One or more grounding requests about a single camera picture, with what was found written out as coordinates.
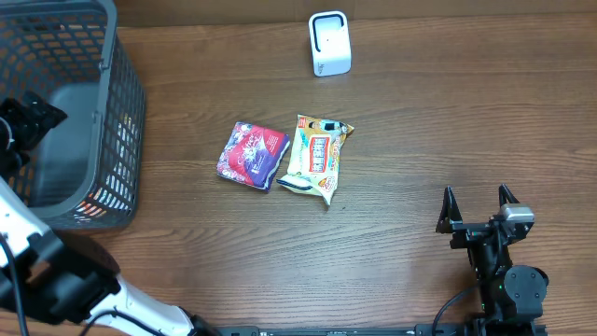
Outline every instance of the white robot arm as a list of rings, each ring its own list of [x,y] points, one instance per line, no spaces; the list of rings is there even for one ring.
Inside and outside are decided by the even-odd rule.
[[[15,284],[0,273],[0,306],[8,310],[50,324],[92,321],[131,335],[217,335],[199,317],[127,283],[112,257],[90,238],[52,231],[2,178],[0,233],[14,256],[24,307],[19,312]],[[0,253],[3,269],[7,258]]]

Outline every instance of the plastic wrapper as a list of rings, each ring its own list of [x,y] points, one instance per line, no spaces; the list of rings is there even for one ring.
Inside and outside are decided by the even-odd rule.
[[[269,191],[282,157],[287,134],[237,122],[216,166],[217,174],[247,186]]]
[[[322,196],[330,205],[338,187],[340,149],[353,130],[343,122],[298,115],[288,174],[278,183],[297,193]]]

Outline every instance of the pink snack package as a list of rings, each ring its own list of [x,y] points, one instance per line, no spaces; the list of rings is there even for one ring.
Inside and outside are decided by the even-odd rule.
[[[265,127],[237,122],[216,166],[217,174],[269,191],[290,137]]]

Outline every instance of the food package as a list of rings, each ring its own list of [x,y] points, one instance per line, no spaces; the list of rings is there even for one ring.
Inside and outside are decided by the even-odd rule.
[[[237,122],[216,166],[217,174],[269,191],[290,137],[264,127]]]
[[[343,122],[298,115],[288,174],[278,183],[297,193],[323,196],[330,205],[338,187],[340,149],[353,130]]]

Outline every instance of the yellow snack package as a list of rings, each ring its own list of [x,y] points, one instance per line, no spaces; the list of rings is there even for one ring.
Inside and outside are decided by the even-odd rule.
[[[353,130],[343,122],[298,115],[288,174],[278,183],[297,193],[322,196],[330,205],[338,187],[340,149]]]

